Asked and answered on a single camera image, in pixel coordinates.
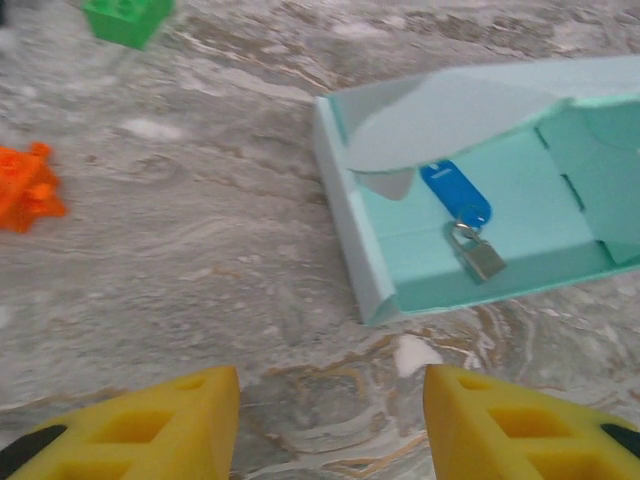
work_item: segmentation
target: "small silver padlock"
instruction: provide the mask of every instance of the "small silver padlock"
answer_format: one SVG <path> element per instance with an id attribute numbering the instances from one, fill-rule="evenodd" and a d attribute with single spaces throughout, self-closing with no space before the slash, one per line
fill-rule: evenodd
<path id="1" fill-rule="evenodd" d="M 460 234 L 470 241 L 460 242 L 456 234 Z M 507 264 L 496 253 L 491 245 L 480 238 L 478 232 L 462 222 L 453 222 L 449 230 L 449 237 L 456 251 L 482 282 L 505 269 Z"/>

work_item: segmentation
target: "orange toy block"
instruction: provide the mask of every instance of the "orange toy block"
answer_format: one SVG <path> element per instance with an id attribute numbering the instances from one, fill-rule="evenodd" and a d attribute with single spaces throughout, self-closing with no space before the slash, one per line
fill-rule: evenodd
<path id="1" fill-rule="evenodd" d="M 38 217 L 66 215 L 55 193 L 60 181 L 47 165 L 51 153 L 44 143 L 24 153 L 0 147 L 0 228 L 26 233 Z"/>

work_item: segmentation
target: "light blue box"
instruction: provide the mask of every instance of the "light blue box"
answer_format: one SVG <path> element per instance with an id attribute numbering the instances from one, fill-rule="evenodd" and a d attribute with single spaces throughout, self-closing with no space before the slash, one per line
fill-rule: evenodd
<path id="1" fill-rule="evenodd" d="M 368 325 L 640 267 L 640 55 L 452 68 L 317 98 L 315 153 Z M 416 174 L 448 158 L 493 207 L 479 284 Z"/>

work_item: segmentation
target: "box lid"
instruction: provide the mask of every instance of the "box lid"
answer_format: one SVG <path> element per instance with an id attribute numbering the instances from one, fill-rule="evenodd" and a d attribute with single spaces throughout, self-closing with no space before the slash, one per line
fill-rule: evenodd
<path id="1" fill-rule="evenodd" d="M 406 170 L 451 158 L 567 104 L 628 101 L 640 94 L 639 78 L 640 55 L 442 70 L 362 122 L 348 139 L 345 166 L 361 174 L 404 170 L 404 181 L 362 176 L 378 193 L 401 197 L 412 177 Z"/>

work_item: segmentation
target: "gray marble countertop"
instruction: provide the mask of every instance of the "gray marble countertop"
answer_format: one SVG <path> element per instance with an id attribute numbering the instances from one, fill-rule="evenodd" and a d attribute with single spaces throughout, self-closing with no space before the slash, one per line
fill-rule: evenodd
<path id="1" fill-rule="evenodd" d="M 428 361 L 640 423 L 640 276 L 364 327 L 310 135 L 348 86 L 640 53 L 637 0 L 188 0 L 146 52 L 76 0 L 15 3 L 0 144 L 51 144 L 71 213 L 0 233 L 2 438 L 218 364 L 244 389 L 236 480 L 433 478 Z"/>

